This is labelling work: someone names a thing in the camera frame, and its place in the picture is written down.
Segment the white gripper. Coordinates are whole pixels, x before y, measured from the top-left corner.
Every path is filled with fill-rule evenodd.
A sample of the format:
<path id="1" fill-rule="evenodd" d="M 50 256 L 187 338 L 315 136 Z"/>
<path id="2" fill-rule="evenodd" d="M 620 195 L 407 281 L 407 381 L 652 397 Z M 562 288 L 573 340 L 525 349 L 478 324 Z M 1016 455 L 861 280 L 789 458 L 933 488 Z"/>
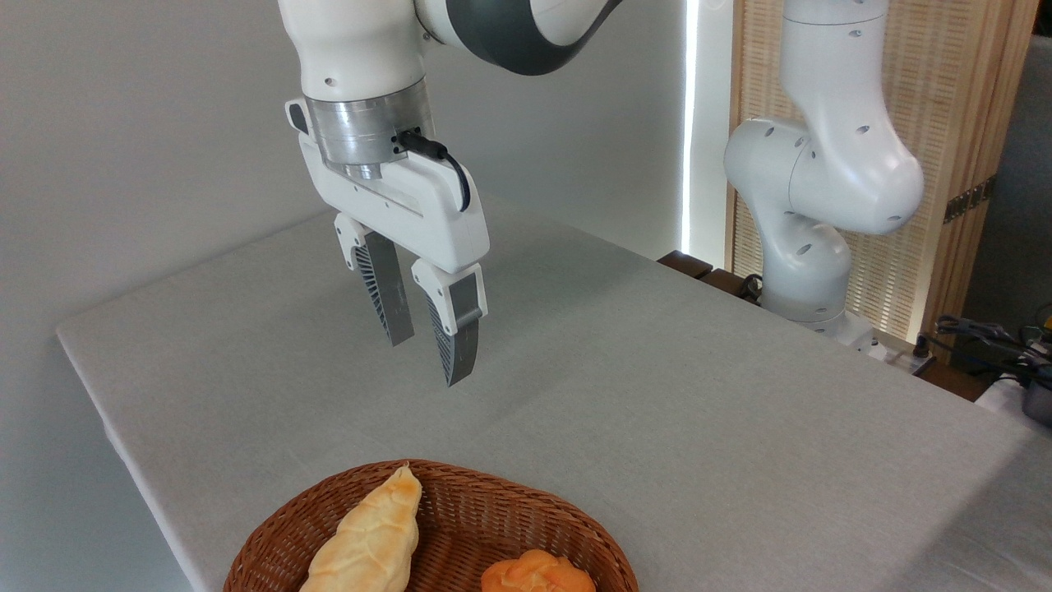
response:
<path id="1" fill-rule="evenodd" d="M 336 173 L 312 137 L 305 100 L 286 102 L 285 111 L 316 190 L 341 212 L 335 232 L 346 266 L 362 277 L 393 346 L 414 335 L 394 243 L 423 258 L 411 274 L 426 295 L 446 385 L 456 385 L 473 371 L 478 323 L 488 314 L 474 263 L 489 252 L 490 237 L 470 173 L 419 154 L 381 165 L 379 179 Z"/>

